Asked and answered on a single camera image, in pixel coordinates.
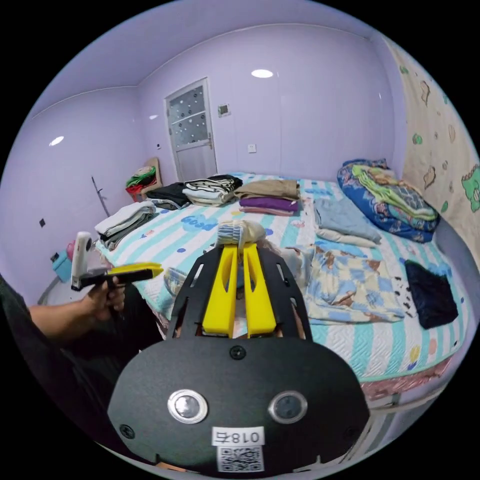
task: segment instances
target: ceiling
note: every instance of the ceiling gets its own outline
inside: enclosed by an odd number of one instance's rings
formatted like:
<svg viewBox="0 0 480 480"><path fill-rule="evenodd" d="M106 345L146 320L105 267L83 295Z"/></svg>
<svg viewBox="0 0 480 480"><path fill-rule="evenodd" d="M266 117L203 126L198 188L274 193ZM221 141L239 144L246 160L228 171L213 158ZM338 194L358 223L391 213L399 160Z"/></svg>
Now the ceiling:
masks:
<svg viewBox="0 0 480 480"><path fill-rule="evenodd" d="M284 23L321 25L365 38L373 32L360 20L309 0L177 0L92 42L52 80L28 117L83 92L136 86L176 55L218 35Z"/></svg>

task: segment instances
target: chair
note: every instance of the chair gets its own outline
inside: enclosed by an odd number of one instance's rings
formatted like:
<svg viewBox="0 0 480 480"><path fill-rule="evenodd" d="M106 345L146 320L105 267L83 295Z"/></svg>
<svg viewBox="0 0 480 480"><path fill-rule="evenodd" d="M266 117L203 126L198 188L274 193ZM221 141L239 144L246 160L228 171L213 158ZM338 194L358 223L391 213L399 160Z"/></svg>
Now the chair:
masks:
<svg viewBox="0 0 480 480"><path fill-rule="evenodd" d="M153 158L150 158L145 162L144 167L155 168L155 183L152 185L146 186L145 188L142 188L142 190L139 193L129 193L129 195L132 197L134 202L138 202L139 197L141 198L141 200L146 200L147 192L151 192L152 190L159 189L162 186L162 177L160 175L159 159L156 156Z"/></svg>

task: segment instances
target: bed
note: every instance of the bed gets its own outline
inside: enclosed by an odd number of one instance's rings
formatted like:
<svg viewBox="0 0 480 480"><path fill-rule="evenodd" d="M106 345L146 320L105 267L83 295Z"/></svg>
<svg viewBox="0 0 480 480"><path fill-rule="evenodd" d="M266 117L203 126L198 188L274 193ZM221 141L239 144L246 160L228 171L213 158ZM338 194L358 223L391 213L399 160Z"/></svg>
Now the bed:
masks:
<svg viewBox="0 0 480 480"><path fill-rule="evenodd" d="M244 183L279 178L274 175L232 173ZM182 210L159 210L157 217L126 236L114 251L101 245L97 248L114 266L134 262L158 262L164 268L174 267L188 272L195 260L211 249L216 241L218 222L232 218L253 220L263 225L267 238L279 247L317 243L339 248L354 255L384 260L392 277L407 283L405 260L414 260L425 267L448 275L459 315L448 325L423 330L415 312L394 323L325 325L312 324L316 343L340 355L353 369L370 398L391 394L421 385L438 377L448 367L451 356L461 347L471 317L471 305L454 268L433 243L418 243L380 230L378 249L330 243L315 235L314 198L341 199L344 195L336 182L299 180L302 210L297 216L284 217L244 213L239 204L223 207L189 206ZM157 316L167 323L174 300L163 282L163 275L135 285ZM238 314L235 334L244 333L242 313Z"/></svg>

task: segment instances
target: cartoon wallpaper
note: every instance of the cartoon wallpaper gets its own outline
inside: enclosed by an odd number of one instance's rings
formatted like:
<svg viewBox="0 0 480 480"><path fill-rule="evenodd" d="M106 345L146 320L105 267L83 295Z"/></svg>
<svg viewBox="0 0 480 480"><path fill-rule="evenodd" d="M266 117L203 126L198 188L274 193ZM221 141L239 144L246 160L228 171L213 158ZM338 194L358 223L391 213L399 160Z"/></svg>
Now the cartoon wallpaper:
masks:
<svg viewBox="0 0 480 480"><path fill-rule="evenodd" d="M402 177L463 239L480 270L480 160L467 129L432 77L385 38L405 98L407 146Z"/></svg>

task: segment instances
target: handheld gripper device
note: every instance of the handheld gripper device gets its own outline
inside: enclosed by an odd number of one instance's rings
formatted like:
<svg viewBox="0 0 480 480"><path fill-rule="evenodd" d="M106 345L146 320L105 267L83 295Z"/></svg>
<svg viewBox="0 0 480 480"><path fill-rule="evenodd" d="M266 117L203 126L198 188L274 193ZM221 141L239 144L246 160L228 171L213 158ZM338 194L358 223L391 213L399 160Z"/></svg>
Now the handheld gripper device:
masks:
<svg viewBox="0 0 480 480"><path fill-rule="evenodd" d="M243 250L247 335L233 338L238 251L199 257L173 305L166 341L121 373L108 416L149 462L222 478L308 470L347 454L370 413L355 373L313 341L285 261Z"/></svg>
<svg viewBox="0 0 480 480"><path fill-rule="evenodd" d="M115 289L114 277L118 278L119 285L149 280L164 270L159 263L135 263L115 268L94 268L88 269L87 257L92 248L92 237L87 231L78 232L73 250L71 262L71 288L80 291L85 287L101 285L107 281L110 289ZM110 309L113 317L119 315L113 308Z"/></svg>

